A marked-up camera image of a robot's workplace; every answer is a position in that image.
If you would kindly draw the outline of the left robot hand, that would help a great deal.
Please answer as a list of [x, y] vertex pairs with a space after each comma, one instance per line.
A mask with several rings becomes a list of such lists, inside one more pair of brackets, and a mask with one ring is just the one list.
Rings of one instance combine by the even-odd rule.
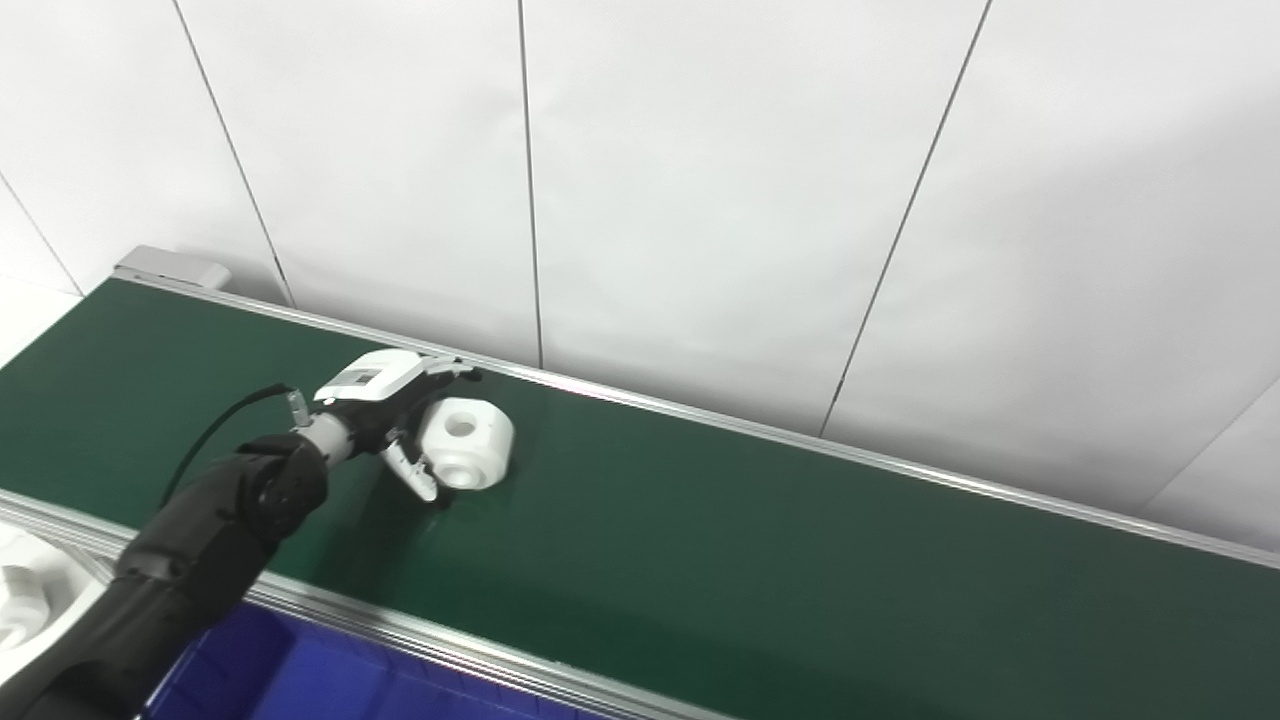
[[456, 356], [371, 351], [315, 392], [315, 411], [294, 433], [315, 446], [330, 469], [360, 455], [379, 456], [411, 492], [433, 503], [442, 483], [421, 448], [419, 427], [447, 386], [480, 378], [479, 369]]

